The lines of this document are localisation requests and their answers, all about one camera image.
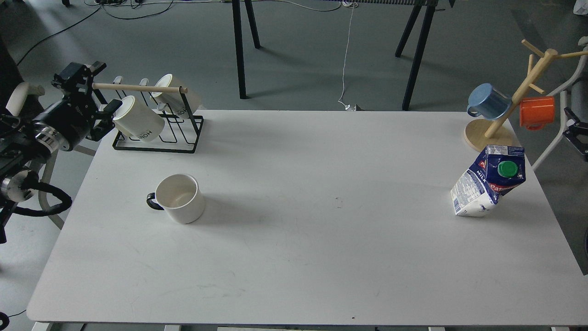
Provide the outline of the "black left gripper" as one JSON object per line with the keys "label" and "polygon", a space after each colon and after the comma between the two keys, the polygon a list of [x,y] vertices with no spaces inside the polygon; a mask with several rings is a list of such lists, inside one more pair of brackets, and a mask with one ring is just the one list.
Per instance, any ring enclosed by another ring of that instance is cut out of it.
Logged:
{"label": "black left gripper", "polygon": [[99,141],[115,127],[115,112],[122,106],[121,100],[111,100],[102,110],[97,99],[103,100],[100,90],[92,87],[95,75],[107,67],[96,61],[91,65],[71,62],[51,85],[63,92],[64,97],[53,103],[32,121],[33,139],[49,152],[72,151],[84,140]]}

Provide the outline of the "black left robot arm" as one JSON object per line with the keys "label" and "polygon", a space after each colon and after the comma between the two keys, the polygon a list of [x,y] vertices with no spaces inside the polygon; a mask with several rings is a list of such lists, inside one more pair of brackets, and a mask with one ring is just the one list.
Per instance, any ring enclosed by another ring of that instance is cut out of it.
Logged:
{"label": "black left robot arm", "polygon": [[84,139],[99,141],[113,128],[113,115],[120,101],[106,102],[94,88],[94,77],[107,65],[70,63],[53,77],[51,84],[63,92],[33,120],[20,113],[28,96],[44,94],[40,86],[21,82],[1,111],[1,224],[13,213],[29,217],[57,215],[72,205],[60,188],[42,182],[34,164],[42,166],[58,151],[71,151]]}

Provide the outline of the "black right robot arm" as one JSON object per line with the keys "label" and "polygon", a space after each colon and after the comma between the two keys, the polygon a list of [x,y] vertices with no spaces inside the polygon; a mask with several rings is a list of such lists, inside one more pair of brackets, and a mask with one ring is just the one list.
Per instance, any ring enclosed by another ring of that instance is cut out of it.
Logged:
{"label": "black right robot arm", "polygon": [[564,107],[564,113],[568,120],[571,121],[567,125],[567,129],[564,130],[563,136],[575,147],[582,156],[582,159],[588,161],[588,143],[582,142],[580,136],[588,136],[588,124],[582,122],[570,107]]}

